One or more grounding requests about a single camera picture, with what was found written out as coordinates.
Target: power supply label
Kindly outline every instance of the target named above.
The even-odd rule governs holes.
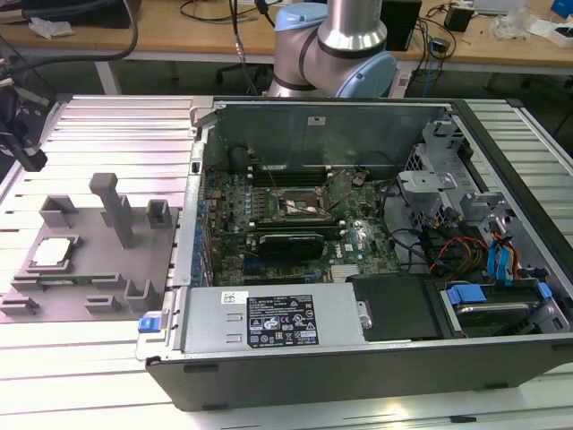
[[[247,343],[251,348],[319,344],[312,296],[249,297]]]

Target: wooden workbench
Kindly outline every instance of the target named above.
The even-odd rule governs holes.
[[[179,13],[183,0],[142,0],[139,19],[140,39],[131,59],[164,61],[221,61],[236,62],[233,31],[230,25],[213,25],[190,20]],[[422,15],[443,0],[424,0]],[[532,13],[549,18],[552,0],[529,0]],[[251,6],[240,6],[244,10]],[[275,15],[277,7],[271,7]],[[227,0],[200,2],[197,14],[202,17],[228,15]],[[248,61],[272,63],[274,34],[269,24],[258,13],[257,21],[239,25]],[[443,22],[445,14],[433,17]],[[512,73],[573,73],[573,50],[559,48],[550,41],[531,36],[529,39],[498,41],[489,34],[491,17],[478,16],[465,33],[456,33],[458,47],[444,65],[450,70],[470,70]],[[100,29],[74,26],[71,37],[47,40],[36,36],[27,25],[2,25],[0,32],[25,54],[51,56],[71,52],[109,52],[127,46],[130,30]],[[431,26],[433,36],[441,33]],[[403,75],[411,71],[422,55],[421,37],[416,32],[414,42],[406,52],[394,53]],[[114,93],[113,73],[108,64],[98,68],[107,92]]]

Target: aluminum extrusion table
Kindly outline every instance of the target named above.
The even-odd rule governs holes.
[[[98,206],[88,182],[93,172],[107,170],[118,175],[118,191],[132,205],[163,198],[182,208],[191,104],[192,97],[77,97],[63,106],[44,144],[45,169],[14,168],[0,187],[0,294],[41,225],[37,210],[48,193],[70,194],[79,207]],[[470,106],[573,240],[570,160],[524,109],[490,100]],[[486,173],[484,164],[475,163]],[[486,181],[495,186],[493,178]],[[0,427],[467,430],[484,423],[490,429],[565,428],[573,421],[573,365],[508,390],[184,413],[134,358],[137,335],[137,322],[1,325]],[[477,422],[451,424],[458,416]]]

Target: electronic device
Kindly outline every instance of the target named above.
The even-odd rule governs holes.
[[[178,408],[499,389],[573,361],[573,249],[464,101],[191,116],[173,299],[137,352]]]
[[[573,25],[560,25],[547,34],[547,39],[559,47],[573,47]]]
[[[573,0],[555,0],[552,4],[552,11],[563,18],[573,14]]]
[[[381,20],[386,24],[388,51],[407,51],[414,34],[414,27],[422,0],[384,0],[382,2]]]
[[[444,27],[450,31],[458,31],[463,33],[467,30],[467,26],[474,16],[475,8],[459,6],[453,4],[449,7],[446,18],[444,19]]]
[[[474,0],[474,8],[481,15],[507,15],[522,7],[526,7],[526,0]]]
[[[141,0],[130,0],[130,5],[137,13]],[[21,0],[17,4],[9,4],[5,9],[0,8],[2,23],[31,18],[113,29],[127,29],[131,23],[123,0]]]

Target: blue clip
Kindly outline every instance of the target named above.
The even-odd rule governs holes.
[[[460,303],[481,303],[486,302],[485,294],[479,284],[459,284],[447,291],[449,302],[452,305]]]
[[[553,297],[552,290],[549,288],[549,285],[547,285],[545,282],[540,282],[539,284],[537,284],[537,287],[539,288],[539,292],[543,297],[543,300],[549,300],[550,298]]]
[[[160,325],[160,316],[143,316],[140,318],[137,331],[139,333],[159,333],[161,331]]]

